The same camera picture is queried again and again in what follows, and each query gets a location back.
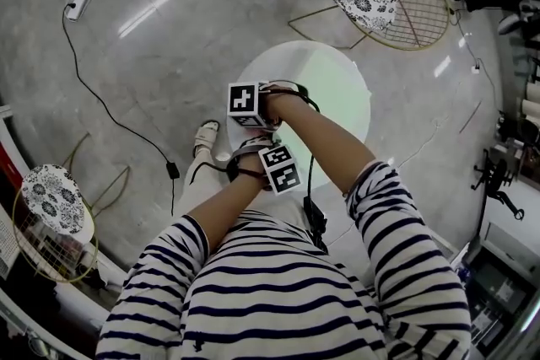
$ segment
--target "power strip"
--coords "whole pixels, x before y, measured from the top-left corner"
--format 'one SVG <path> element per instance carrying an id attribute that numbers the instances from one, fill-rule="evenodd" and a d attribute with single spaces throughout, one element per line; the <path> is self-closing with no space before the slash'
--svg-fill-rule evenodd
<path id="1" fill-rule="evenodd" d="M 71 21 L 77 21 L 80 19 L 89 1 L 90 0 L 69 0 L 68 4 L 75 6 L 72 8 L 66 8 L 66 18 Z"/>

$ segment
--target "cable connector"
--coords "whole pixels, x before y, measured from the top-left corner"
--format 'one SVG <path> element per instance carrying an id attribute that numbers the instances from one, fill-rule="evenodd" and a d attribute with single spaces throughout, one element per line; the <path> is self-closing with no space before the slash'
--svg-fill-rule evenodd
<path id="1" fill-rule="evenodd" d="M 169 173 L 169 177 L 172 180 L 180 179 L 180 171 L 178 171 L 178 167 L 174 162 L 167 163 L 167 173 Z"/>

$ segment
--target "leg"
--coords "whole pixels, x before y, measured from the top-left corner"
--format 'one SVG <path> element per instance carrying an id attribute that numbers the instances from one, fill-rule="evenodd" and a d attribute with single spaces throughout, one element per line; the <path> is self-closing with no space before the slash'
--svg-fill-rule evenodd
<path id="1" fill-rule="evenodd" d="M 201 166 L 202 163 L 214 164 L 210 150 L 215 143 L 218 129 L 219 123 L 217 121 L 207 121 L 197 131 L 194 147 L 195 158 L 187 170 L 184 190 L 175 206 L 175 217 L 177 218 L 190 212 L 222 189 L 219 172 L 206 165 Z"/>
<path id="2" fill-rule="evenodd" d="M 197 156 L 187 170 L 186 178 L 184 179 L 184 191 L 178 204 L 175 206 L 175 217 L 185 215 L 222 190 L 218 171 L 207 166 L 203 166 L 197 170 L 195 179 L 190 184 L 193 173 L 195 173 L 197 167 L 203 162 L 213 164 L 212 154 L 208 148 L 201 148 L 198 151 Z"/>

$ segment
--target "white shoe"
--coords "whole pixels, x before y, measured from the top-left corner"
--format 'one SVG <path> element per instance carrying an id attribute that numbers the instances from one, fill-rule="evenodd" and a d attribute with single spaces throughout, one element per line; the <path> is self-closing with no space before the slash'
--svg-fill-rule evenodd
<path id="1" fill-rule="evenodd" d="M 193 158 L 197 155 L 197 148 L 204 146 L 208 150 L 212 150 L 216 142 L 219 131 L 219 122 L 215 120 L 205 121 L 195 134 L 195 143 L 193 144 Z"/>

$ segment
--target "round white table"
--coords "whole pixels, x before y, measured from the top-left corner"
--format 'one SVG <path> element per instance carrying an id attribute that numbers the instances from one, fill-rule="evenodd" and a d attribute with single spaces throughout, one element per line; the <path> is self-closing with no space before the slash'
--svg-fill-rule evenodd
<path id="1" fill-rule="evenodd" d="M 321 113 L 364 141 L 370 127 L 370 96 L 356 64 L 342 52 L 319 42 L 286 42 L 263 52 L 239 76 L 238 82 L 287 79 L 309 91 Z M 236 150 L 246 139 L 260 132 L 242 128 L 227 118 L 229 143 Z M 311 153 L 293 130 L 283 124 L 276 135 L 296 157 L 307 189 Z M 313 166 L 311 189 L 330 181 L 317 162 Z"/>

